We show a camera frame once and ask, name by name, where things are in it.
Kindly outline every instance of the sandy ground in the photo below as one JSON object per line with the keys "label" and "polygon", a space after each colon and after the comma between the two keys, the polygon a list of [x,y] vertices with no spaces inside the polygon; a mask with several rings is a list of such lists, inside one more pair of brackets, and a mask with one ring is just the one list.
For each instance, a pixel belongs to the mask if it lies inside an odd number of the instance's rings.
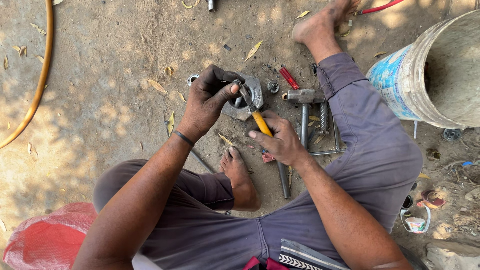
{"label": "sandy ground", "polygon": [[[365,1],[360,8],[385,2]],[[276,110],[292,122],[296,115],[300,119],[300,110],[280,98],[289,86],[283,78],[277,78],[280,74],[265,65],[278,70],[285,64],[302,88],[318,87],[309,67],[313,59],[303,45],[292,41],[291,30],[301,20],[294,20],[301,12],[316,12],[326,3],[218,1],[215,13],[207,11],[205,1],[192,9],[184,8],[180,0],[64,0],[54,6],[54,49],[48,88],[27,129],[0,150],[0,218],[7,228],[7,232],[1,232],[0,251],[3,252],[14,228],[25,219],[50,213],[66,203],[91,201],[96,178],[102,171],[122,160],[147,159],[154,154],[167,139],[164,120],[174,111],[178,123],[185,110],[176,91],[188,99],[186,79],[211,63],[260,78],[264,108]],[[375,53],[395,52],[437,22],[474,8],[474,0],[407,0],[385,11],[353,18],[351,33],[339,37],[338,42],[366,73],[378,61],[372,59]],[[0,56],[3,59],[7,55],[10,66],[0,72],[3,139],[17,127],[32,101],[41,70],[41,63],[33,54],[44,54],[45,36],[30,23],[46,29],[46,17],[41,1],[0,0],[0,14]],[[338,31],[347,29],[345,23]],[[261,40],[256,59],[243,60]],[[232,49],[225,50],[224,44]],[[27,56],[19,58],[11,48],[14,45],[27,46]],[[167,66],[175,70],[171,78],[163,72]],[[149,86],[147,79],[161,83],[168,95]],[[271,79],[280,83],[280,91],[275,95],[266,91]],[[289,200],[283,199],[275,164],[262,163],[259,146],[243,136],[249,125],[222,115],[195,150],[217,170],[221,153],[227,147],[217,133],[233,141],[254,172],[251,177],[263,200],[262,208],[255,213],[233,214],[254,217]],[[413,122],[403,121],[403,125],[413,136]],[[423,189],[434,187],[441,190],[447,205],[432,211],[431,229],[426,234],[409,234],[400,223],[393,232],[399,244],[419,256],[424,255],[425,243],[432,238],[480,245],[470,232],[479,233],[476,223],[470,222],[478,220],[478,205],[464,199],[464,194],[478,183],[478,172],[470,172],[469,180],[463,179],[463,175],[458,180],[449,169],[441,169],[453,161],[474,161],[479,152],[474,145],[471,149],[459,141],[445,141],[442,131],[419,123],[419,146],[424,152],[435,147],[443,155],[439,161],[425,161],[423,172],[432,179],[421,179],[411,194],[417,200]],[[478,135],[468,131],[464,139],[467,144],[475,143]],[[29,142],[36,149],[32,155],[27,152]],[[326,137],[311,150],[333,146],[332,138]],[[336,157],[317,159],[326,165]],[[185,168],[205,172],[191,157]],[[292,198],[304,189],[294,173]],[[460,207],[469,210],[459,212]],[[420,209],[414,213],[423,215]]]}

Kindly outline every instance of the red sack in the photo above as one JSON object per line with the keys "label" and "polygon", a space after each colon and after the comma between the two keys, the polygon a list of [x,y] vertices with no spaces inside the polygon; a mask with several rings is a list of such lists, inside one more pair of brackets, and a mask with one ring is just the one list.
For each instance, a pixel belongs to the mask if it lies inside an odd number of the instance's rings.
{"label": "red sack", "polygon": [[97,217],[92,203],[69,203],[15,228],[3,261],[15,270],[69,270]]}

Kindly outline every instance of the bare foot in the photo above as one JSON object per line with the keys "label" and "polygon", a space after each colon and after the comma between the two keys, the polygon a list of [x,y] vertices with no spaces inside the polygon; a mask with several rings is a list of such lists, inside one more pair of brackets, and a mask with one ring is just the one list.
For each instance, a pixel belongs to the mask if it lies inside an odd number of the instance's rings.
{"label": "bare foot", "polygon": [[321,38],[326,31],[333,33],[333,28],[348,19],[360,2],[361,0],[331,0],[317,14],[295,25],[293,40],[308,47],[311,40]]}
{"label": "bare foot", "polygon": [[235,197],[233,210],[256,211],[260,209],[262,201],[248,175],[247,166],[235,147],[230,147],[223,153],[219,170],[230,178]]}

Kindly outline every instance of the black wristband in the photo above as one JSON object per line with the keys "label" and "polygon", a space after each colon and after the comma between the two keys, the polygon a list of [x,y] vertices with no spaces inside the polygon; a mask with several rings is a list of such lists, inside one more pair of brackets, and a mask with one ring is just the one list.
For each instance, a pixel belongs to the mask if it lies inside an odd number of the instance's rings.
{"label": "black wristband", "polygon": [[180,133],[178,131],[174,131],[173,133],[177,134],[180,138],[182,138],[184,141],[186,141],[192,147],[195,145],[191,140],[189,140],[187,137],[185,137],[182,133]]}

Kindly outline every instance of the hand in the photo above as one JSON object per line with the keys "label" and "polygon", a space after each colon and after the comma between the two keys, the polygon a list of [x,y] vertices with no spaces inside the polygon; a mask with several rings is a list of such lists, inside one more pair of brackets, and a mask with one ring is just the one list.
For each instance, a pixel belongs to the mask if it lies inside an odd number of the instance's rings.
{"label": "hand", "polygon": [[293,126],[271,110],[262,112],[262,116],[272,131],[273,138],[260,131],[249,131],[248,136],[268,149],[276,160],[283,164],[297,167],[305,160],[311,159],[310,154],[301,144]]}
{"label": "hand", "polygon": [[238,97],[239,86],[230,83],[237,78],[245,83],[238,74],[209,65],[190,86],[187,109],[177,131],[193,143],[205,135],[220,116],[223,105]]}

